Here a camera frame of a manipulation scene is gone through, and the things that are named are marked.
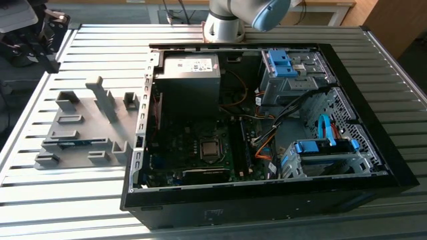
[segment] label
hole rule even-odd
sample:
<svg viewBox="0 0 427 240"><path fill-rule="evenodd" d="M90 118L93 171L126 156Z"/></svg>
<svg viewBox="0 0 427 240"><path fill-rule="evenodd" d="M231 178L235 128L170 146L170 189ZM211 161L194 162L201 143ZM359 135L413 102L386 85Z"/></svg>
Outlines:
<svg viewBox="0 0 427 240"><path fill-rule="evenodd" d="M205 220L206 221L215 221L222 219L225 214L225 209L214 209L205 211Z"/></svg>
<svg viewBox="0 0 427 240"><path fill-rule="evenodd" d="M213 60L210 58L177 59L177 70L182 73L213 72Z"/></svg>
<svg viewBox="0 0 427 240"><path fill-rule="evenodd" d="M255 104L258 105L258 106L262 106L262 98L258 96L258 97L255 97Z"/></svg>
<svg viewBox="0 0 427 240"><path fill-rule="evenodd" d="M278 168L271 162L269 164L269 169L273 171L274 174L277 174Z"/></svg>

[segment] table surface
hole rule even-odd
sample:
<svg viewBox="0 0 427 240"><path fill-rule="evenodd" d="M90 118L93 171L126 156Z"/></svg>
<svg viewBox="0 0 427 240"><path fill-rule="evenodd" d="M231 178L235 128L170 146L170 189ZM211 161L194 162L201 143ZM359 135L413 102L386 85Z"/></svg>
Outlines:
<svg viewBox="0 0 427 240"><path fill-rule="evenodd" d="M155 232L119 209L125 167L36 170L42 141L56 115L55 98L74 90L94 97L86 78L101 75L114 96L141 91L150 43L201 43L199 25L83 25L70 30L58 74L46 74L0 153L0 240L71 239L342 239L422 238L427 211L426 95L370 32L355 27L291 26L261 33L251 43L329 43L350 72L421 186L338 215Z"/></svg>

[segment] power cable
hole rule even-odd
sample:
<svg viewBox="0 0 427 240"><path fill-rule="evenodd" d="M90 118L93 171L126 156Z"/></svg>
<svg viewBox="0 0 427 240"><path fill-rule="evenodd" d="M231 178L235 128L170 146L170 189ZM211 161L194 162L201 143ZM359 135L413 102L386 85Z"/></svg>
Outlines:
<svg viewBox="0 0 427 240"><path fill-rule="evenodd" d="M195 12L197 12L197 10L193 11L193 14L190 15L190 20L193 19Z"/></svg>
<svg viewBox="0 0 427 240"><path fill-rule="evenodd" d="M165 5L165 10L166 10L167 22L169 22L169 24L173 25L173 18L174 18L174 17L173 17L171 14L170 14L170 10L169 10L169 6L167 6L166 0L163 0L163 5Z"/></svg>
<svg viewBox="0 0 427 240"><path fill-rule="evenodd" d="M191 23L190 23L190 18L189 18L189 14L187 14L187 10L186 10L185 3L183 3L183 0L178 0L178 2L179 2L179 4L181 4L182 10L185 11L187 24L189 24L189 25L191 25Z"/></svg>
<svg viewBox="0 0 427 240"><path fill-rule="evenodd" d="M294 26L302 23L302 21L306 18L306 14L307 14L307 2L306 2L306 0L302 0L302 11L301 11L301 14L299 14L299 20L294 24Z"/></svg>

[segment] power supply label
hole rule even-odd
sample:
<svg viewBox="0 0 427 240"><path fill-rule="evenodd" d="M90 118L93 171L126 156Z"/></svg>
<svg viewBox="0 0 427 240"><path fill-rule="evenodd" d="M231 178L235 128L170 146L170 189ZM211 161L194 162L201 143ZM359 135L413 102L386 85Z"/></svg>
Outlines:
<svg viewBox="0 0 427 240"><path fill-rule="evenodd" d="M182 73L213 72L213 60L210 58L175 59L177 70Z"/></svg>

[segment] black cable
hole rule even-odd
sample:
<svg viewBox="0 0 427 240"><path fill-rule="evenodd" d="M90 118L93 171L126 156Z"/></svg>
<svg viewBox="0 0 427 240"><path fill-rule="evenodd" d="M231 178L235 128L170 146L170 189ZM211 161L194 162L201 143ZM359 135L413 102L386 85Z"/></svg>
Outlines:
<svg viewBox="0 0 427 240"><path fill-rule="evenodd" d="M194 15L195 15L197 10L193 11L193 14L190 15L190 20L193 19Z"/></svg>
<svg viewBox="0 0 427 240"><path fill-rule="evenodd" d="M282 112L279 113L279 115L275 117L273 124L271 124L271 128L269 129L269 131L257 138L257 140L254 141L254 143L258 143L259 141L262 141L266 137L271 136L273 134L275 134L275 132L278 131L278 128L282 124L283 119L290 116L293 113L295 113L302 106L302 103L306 101L307 98L310 98L313 95L315 94L321 94L321 93L327 93L331 88L334 87L334 85L330 86L323 86L319 87L319 89L315 90L310 90L307 91L303 95L301 95L298 98L295 98L283 108Z"/></svg>
<svg viewBox="0 0 427 240"><path fill-rule="evenodd" d="M173 19L166 0L163 0L163 5L165 5L165 10L166 10L166 16L169 19Z"/></svg>
<svg viewBox="0 0 427 240"><path fill-rule="evenodd" d="M302 11L301 11L301 14L299 14L299 20L294 24L294 26L302 23L302 21L306 18L306 14L307 14L307 2L306 2L306 0L302 0Z"/></svg>
<svg viewBox="0 0 427 240"><path fill-rule="evenodd" d="M7 130L11 127L11 107L10 107L10 104L8 104L8 101L7 101L7 97L6 97L4 93L3 93L2 87L0 87L0 96L2 96L3 101L4 101L4 108L6 108L6 111L7 111L7 128L6 128L6 130Z"/></svg>
<svg viewBox="0 0 427 240"><path fill-rule="evenodd" d="M183 3L183 0L178 0L179 1L179 4L182 6L182 10L185 11L185 15L186 15L186 20L187 20L187 24L190 25L190 18L189 18L189 14L187 14L187 10L186 10L186 7L185 7L185 3Z"/></svg>

